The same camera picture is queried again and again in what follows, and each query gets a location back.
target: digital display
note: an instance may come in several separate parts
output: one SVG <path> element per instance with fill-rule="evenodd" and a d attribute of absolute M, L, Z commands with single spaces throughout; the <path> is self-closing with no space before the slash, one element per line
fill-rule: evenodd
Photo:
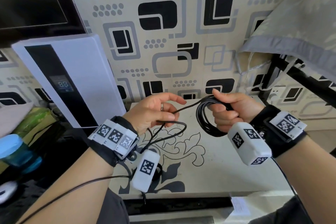
<path fill-rule="evenodd" d="M 53 81 L 59 92 L 73 92 L 73 88 L 65 75 L 51 76 L 50 79 Z"/>

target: paper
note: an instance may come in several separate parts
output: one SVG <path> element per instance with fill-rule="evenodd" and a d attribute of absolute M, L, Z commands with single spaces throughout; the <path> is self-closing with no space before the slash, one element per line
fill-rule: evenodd
<path fill-rule="evenodd" d="M 246 201 L 243 197 L 232 197 L 231 202 L 233 204 L 233 212 L 230 216 L 250 216 L 250 210 L 247 207 Z"/>

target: power socket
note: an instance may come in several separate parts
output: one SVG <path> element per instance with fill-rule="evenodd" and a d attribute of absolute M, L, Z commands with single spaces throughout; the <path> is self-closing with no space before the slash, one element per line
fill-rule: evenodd
<path fill-rule="evenodd" d="M 285 92 L 286 90 L 286 86 L 285 85 L 276 85 L 272 88 L 269 96 L 268 96 L 268 99 L 267 99 L 267 102 L 270 103 L 271 105 L 280 99 L 280 97 L 283 95 L 283 93 Z"/>

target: right hand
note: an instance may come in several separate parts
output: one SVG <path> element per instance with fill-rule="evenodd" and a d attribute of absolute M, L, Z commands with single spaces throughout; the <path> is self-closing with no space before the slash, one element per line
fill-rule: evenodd
<path fill-rule="evenodd" d="M 222 132 L 228 132 L 237 122 L 250 123 L 265 107 L 251 97 L 243 93 L 220 93 L 213 89 L 212 94 L 216 99 L 230 103 L 234 111 L 227 111 L 222 104 L 212 104 L 209 109 L 215 117 L 217 128 Z"/>

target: wallpaper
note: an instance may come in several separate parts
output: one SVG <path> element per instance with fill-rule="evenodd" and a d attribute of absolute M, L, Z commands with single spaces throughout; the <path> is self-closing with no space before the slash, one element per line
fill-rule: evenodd
<path fill-rule="evenodd" d="M 88 33 L 100 36 L 125 104 L 173 92 L 185 99 L 245 92 L 268 65 L 241 76 L 236 51 L 282 0 L 74 0 Z M 314 75 L 327 84 L 321 75 Z M 324 101 L 284 77 L 274 104 L 304 119 L 336 117 Z M 11 49 L 0 52 L 0 105 L 50 100 Z"/>

